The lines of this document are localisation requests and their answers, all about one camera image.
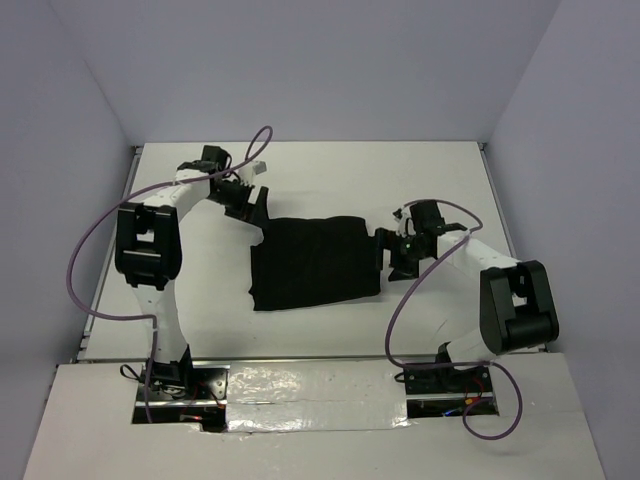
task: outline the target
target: white tabletop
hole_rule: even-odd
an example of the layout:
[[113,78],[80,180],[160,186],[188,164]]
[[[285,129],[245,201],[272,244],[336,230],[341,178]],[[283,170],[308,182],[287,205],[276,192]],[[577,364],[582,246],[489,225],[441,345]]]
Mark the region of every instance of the white tabletop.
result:
[[[561,354],[501,359],[524,397],[519,428],[476,439],[460,418],[404,428],[299,433],[203,433],[193,425],[132,425],[135,382],[118,364],[60,367],[26,480],[176,478],[603,480],[593,441]],[[474,417],[496,434],[512,421],[511,387],[493,374],[501,416]]]
[[[246,143],[220,143],[240,161]],[[173,178],[182,162],[200,157],[201,143],[147,144],[133,188]],[[473,142],[274,142],[261,156],[268,172],[256,178],[270,188],[272,218],[356,215],[376,227],[395,229],[391,212],[418,198],[458,202],[484,221],[482,239],[508,253],[478,145]],[[442,207],[447,221],[472,220]],[[180,322],[195,358],[380,355],[389,317],[409,282],[382,293],[335,305],[284,312],[254,312],[249,247],[260,230],[201,202],[181,222],[184,252],[176,281]],[[430,260],[422,262],[423,268]],[[139,312],[135,298],[111,262],[98,304],[115,314]],[[443,265],[423,284],[398,322],[396,353],[435,352],[444,341],[478,324],[478,284]],[[140,323],[96,320],[85,359],[145,358]]]

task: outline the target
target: purple cable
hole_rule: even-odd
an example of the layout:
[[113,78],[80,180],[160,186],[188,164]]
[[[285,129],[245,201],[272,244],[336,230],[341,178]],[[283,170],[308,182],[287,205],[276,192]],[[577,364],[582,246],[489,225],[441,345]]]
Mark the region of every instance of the purple cable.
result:
[[[494,366],[496,368],[498,368],[500,371],[502,371],[507,378],[509,379],[509,381],[511,382],[511,385],[513,385],[513,389],[516,392],[516,398],[518,400],[518,410],[516,412],[516,416],[513,420],[513,423],[511,424],[511,426],[509,428],[507,428],[504,432],[499,433],[497,435],[484,435],[481,433],[476,432],[475,430],[473,430],[471,428],[471,426],[469,425],[469,420],[468,420],[468,415],[469,412],[475,408],[477,405],[481,404],[481,403],[487,403],[490,402],[491,400],[489,399],[480,399],[476,402],[473,402],[470,405],[467,405],[467,407],[464,409],[464,412],[462,412],[462,424],[464,425],[464,427],[469,431],[469,433],[471,433],[471,435],[473,435],[474,437],[478,437],[482,440],[500,440],[502,438],[505,438],[509,435],[511,435],[511,433],[513,433],[513,431],[517,428],[518,424],[520,423],[520,420],[522,419],[522,411],[523,411],[523,402],[522,402],[522,392],[520,391],[520,387],[518,387],[518,384],[515,380],[515,378],[513,378],[513,375],[511,375],[511,373],[502,365],[500,365],[499,363],[496,362],[489,362],[489,361],[480,361],[480,362],[449,362],[449,363],[412,363],[412,364],[406,364],[406,363],[402,363],[399,362],[398,360],[396,360],[393,355],[391,354],[391,335],[393,334],[393,327],[395,326],[396,322],[398,321],[398,317],[400,316],[400,312],[402,312],[402,309],[404,308],[404,306],[406,305],[406,303],[409,301],[409,298],[411,297],[411,295],[413,295],[413,293],[417,290],[417,288],[420,286],[420,284],[436,269],[438,268],[447,258],[449,258],[451,255],[453,255],[457,250],[459,250],[460,248],[462,248],[463,245],[465,245],[468,241],[469,238],[471,237],[471,235],[474,232],[477,232],[478,230],[480,230],[482,227],[484,227],[484,224],[482,223],[482,220],[480,219],[480,217],[478,217],[476,214],[474,214],[473,212],[467,210],[466,208],[450,202],[448,200],[438,200],[438,199],[431,199],[432,201],[441,203],[443,205],[449,205],[450,207],[456,208],[464,213],[466,213],[467,215],[469,215],[471,218],[473,218],[478,225],[476,225],[475,227],[469,229],[468,235],[465,235],[461,241],[459,241],[458,243],[456,243],[454,246],[452,246],[449,250],[447,250],[445,253],[443,253],[440,258],[438,258],[435,262],[433,262],[431,265],[429,265],[429,267],[424,271],[424,273],[422,273],[422,275],[420,275],[415,282],[413,282],[413,284],[411,285],[411,287],[409,287],[409,289],[407,290],[407,292],[404,294],[404,296],[402,297],[402,299],[400,300],[400,303],[398,303],[398,306],[396,307],[395,311],[393,312],[393,315],[391,316],[391,320],[389,321],[389,326],[387,327],[387,333],[384,337],[384,351],[385,354],[387,356],[387,359],[396,367],[402,368],[402,369],[414,369],[414,370],[436,370],[436,369],[440,369],[440,368],[454,368],[454,367],[479,367],[479,366],[483,366],[483,367],[487,367],[487,366]],[[415,203],[418,202],[424,202],[427,200],[414,200],[413,202],[409,202],[406,203],[404,205],[404,207],[409,207]]]
[[[267,138],[262,142],[262,145],[260,145],[260,147],[255,153],[251,153],[251,151],[253,150],[253,146],[258,141],[258,138],[260,138],[260,136],[264,132],[267,132]],[[260,130],[258,130],[258,133],[255,134],[255,136],[249,143],[249,146],[247,147],[247,151],[244,156],[244,161],[242,163],[236,165],[235,167],[229,167],[226,170],[214,173],[212,175],[204,175],[202,177],[190,178],[187,180],[180,180],[179,184],[187,185],[190,183],[201,182],[204,180],[211,180],[213,178],[222,177],[228,173],[235,172],[236,170],[244,167],[248,163],[258,158],[258,156],[263,152],[263,150],[267,148],[267,145],[269,145],[269,142],[271,142],[272,138],[273,138],[273,128],[271,128],[269,125],[265,125]],[[149,354],[149,361],[147,363],[147,375],[145,375],[145,378],[144,378],[144,409],[145,409],[145,413],[147,414],[147,422],[149,423],[153,423],[153,420],[151,418],[151,409],[149,408],[149,388],[151,386],[150,372],[151,372],[151,368],[153,367],[153,362],[154,362],[154,359],[156,356],[156,350],[158,347],[158,319],[156,318],[155,315],[110,315],[108,313],[102,313],[102,312],[97,312],[93,310],[88,305],[85,305],[82,302],[82,300],[78,298],[78,296],[76,295],[76,292],[73,290],[73,267],[78,258],[78,254],[80,253],[80,249],[85,244],[89,236],[94,232],[94,230],[98,227],[98,225],[100,225],[109,215],[111,215],[115,210],[117,210],[120,205],[144,193],[150,192],[152,190],[157,190],[158,188],[171,187],[176,184],[177,183],[175,181],[170,181],[170,182],[156,183],[155,185],[149,185],[148,187],[144,187],[136,192],[130,193],[129,195],[125,196],[120,201],[118,201],[118,203],[116,203],[114,206],[107,209],[87,229],[87,231],[82,235],[82,237],[80,237],[80,240],[78,241],[77,245],[73,249],[73,252],[71,253],[71,258],[69,259],[69,265],[67,266],[67,277],[66,277],[67,292],[69,293],[69,297],[71,297],[71,300],[73,301],[73,303],[83,312],[89,315],[93,315],[94,317],[97,317],[97,318],[103,318],[105,320],[117,320],[120,322],[128,322],[132,320],[151,320],[151,326],[153,328],[153,335],[151,340],[151,353]]]

